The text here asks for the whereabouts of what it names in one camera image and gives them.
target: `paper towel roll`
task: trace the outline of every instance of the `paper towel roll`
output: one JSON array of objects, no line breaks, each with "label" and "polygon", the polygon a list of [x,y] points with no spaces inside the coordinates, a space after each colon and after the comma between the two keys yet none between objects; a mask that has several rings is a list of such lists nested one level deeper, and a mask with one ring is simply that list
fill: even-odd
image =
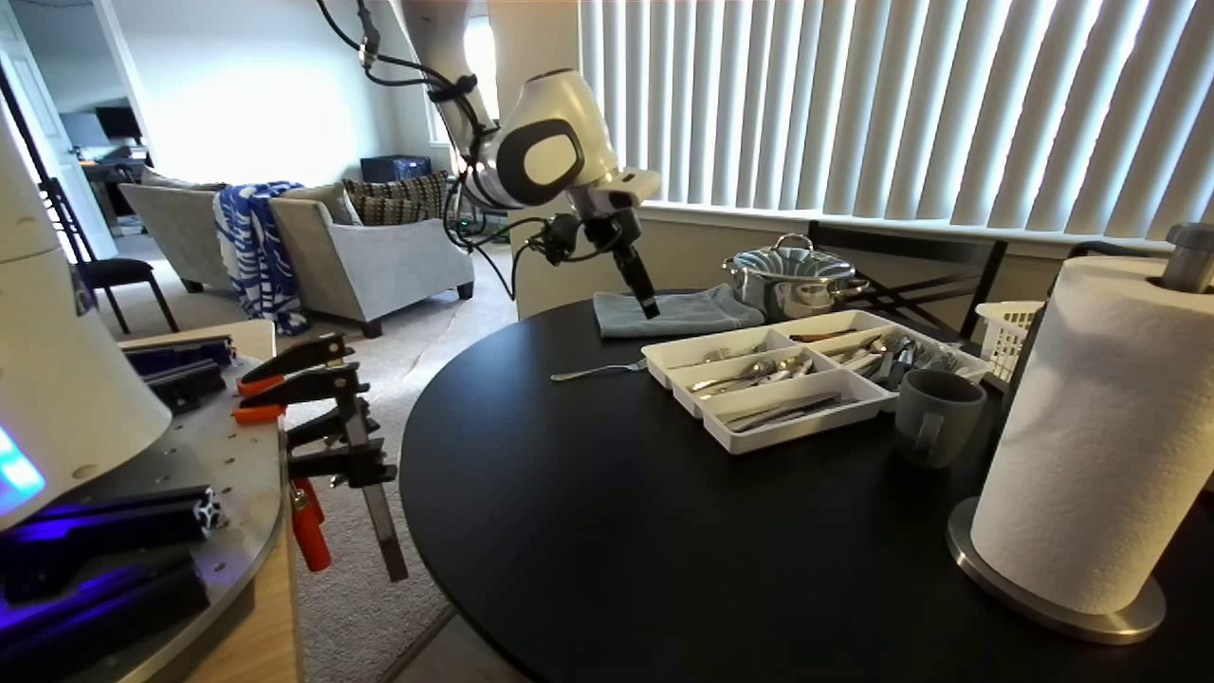
[{"label": "paper towel roll", "polygon": [[1214,297],[1072,257],[1020,376],[971,541],[1079,613],[1121,610],[1214,469]]}]

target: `floor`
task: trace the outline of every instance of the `floor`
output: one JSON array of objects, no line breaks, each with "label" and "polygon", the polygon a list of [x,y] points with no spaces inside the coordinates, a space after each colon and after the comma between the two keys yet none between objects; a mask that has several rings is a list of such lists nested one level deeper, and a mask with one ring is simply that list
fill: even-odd
[{"label": "floor", "polygon": [[[118,252],[128,257],[147,257],[154,264],[154,279],[165,290],[171,306],[176,310],[176,320],[189,327],[202,324],[225,324],[232,320],[232,303],[214,300],[214,297],[176,297],[176,279],[171,273],[171,264],[160,257],[154,241],[147,234],[139,234],[135,226],[118,231]],[[494,245],[494,260],[508,269],[508,252]],[[512,300],[495,290],[495,277],[489,273],[489,264],[481,257],[472,257],[477,269],[477,310],[486,320],[500,320],[512,315]],[[139,333],[154,333],[163,330],[163,320],[154,306],[135,306],[128,310],[131,330]],[[381,680],[390,683],[524,683],[525,677],[520,677],[508,661],[500,661],[460,613],[452,613],[415,653],[404,653],[404,666],[386,670]]]}]

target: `paper towel holder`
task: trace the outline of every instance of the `paper towel holder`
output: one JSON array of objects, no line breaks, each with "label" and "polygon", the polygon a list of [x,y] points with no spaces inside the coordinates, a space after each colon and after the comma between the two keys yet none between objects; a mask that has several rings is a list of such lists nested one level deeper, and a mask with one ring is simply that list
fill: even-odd
[{"label": "paper towel holder", "polygon": [[974,510],[977,510],[977,498],[967,498],[948,513],[948,554],[977,588],[1003,599],[1025,617],[1079,640],[1098,640],[1098,645],[1145,640],[1165,623],[1167,599],[1151,575],[1141,585],[1135,603],[1110,613],[1067,610],[1050,599],[1025,591],[1020,585],[1003,582],[995,565],[987,565],[981,554],[974,551],[971,541]]}]

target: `black round table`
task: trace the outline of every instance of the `black round table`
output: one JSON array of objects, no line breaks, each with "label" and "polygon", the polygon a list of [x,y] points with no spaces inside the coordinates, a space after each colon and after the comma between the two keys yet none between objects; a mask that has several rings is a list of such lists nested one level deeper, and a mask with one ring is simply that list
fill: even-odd
[{"label": "black round table", "polygon": [[915,469],[890,420],[729,456],[560,306],[460,352],[415,397],[402,503],[460,613],[536,680],[1214,680],[1214,525],[1125,649],[1043,630],[971,585],[943,529],[971,465]]}]

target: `cutlery tray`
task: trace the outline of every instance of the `cutlery tray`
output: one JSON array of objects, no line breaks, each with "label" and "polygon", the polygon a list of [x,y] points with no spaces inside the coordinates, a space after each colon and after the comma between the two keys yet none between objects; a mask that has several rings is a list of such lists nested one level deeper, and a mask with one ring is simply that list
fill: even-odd
[{"label": "cutlery tray", "polygon": [[[677,339],[639,344],[639,358],[649,376],[668,387],[729,456],[748,456],[890,410],[896,352],[901,344],[915,349],[915,364],[948,367],[963,378],[987,376],[987,359],[868,310]],[[810,367],[775,376],[775,367],[795,358],[810,359]],[[700,391],[709,378],[740,373],[748,373],[748,382]]]}]

